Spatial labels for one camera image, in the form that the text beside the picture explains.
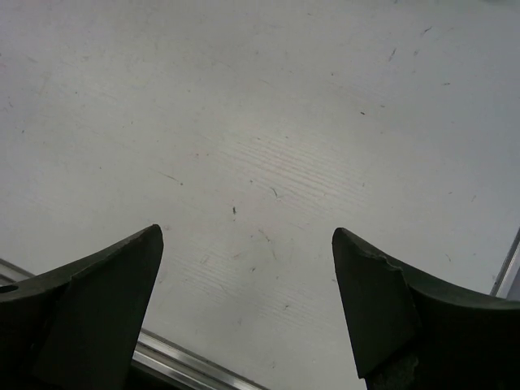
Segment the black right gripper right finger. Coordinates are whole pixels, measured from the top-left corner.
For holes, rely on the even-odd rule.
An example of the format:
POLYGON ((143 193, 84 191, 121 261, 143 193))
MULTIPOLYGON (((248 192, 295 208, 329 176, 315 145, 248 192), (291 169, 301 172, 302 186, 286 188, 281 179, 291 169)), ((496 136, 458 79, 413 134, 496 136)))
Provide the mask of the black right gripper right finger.
POLYGON ((351 231, 332 237, 357 375, 369 389, 516 389, 519 304, 451 284, 351 231))

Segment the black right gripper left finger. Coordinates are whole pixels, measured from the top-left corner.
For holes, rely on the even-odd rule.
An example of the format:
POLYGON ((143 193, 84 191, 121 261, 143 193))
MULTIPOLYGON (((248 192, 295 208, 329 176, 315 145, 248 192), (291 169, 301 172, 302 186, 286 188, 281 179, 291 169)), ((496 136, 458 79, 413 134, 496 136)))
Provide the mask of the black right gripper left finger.
POLYGON ((1 288, 3 389, 121 389, 163 255, 151 225, 1 288))

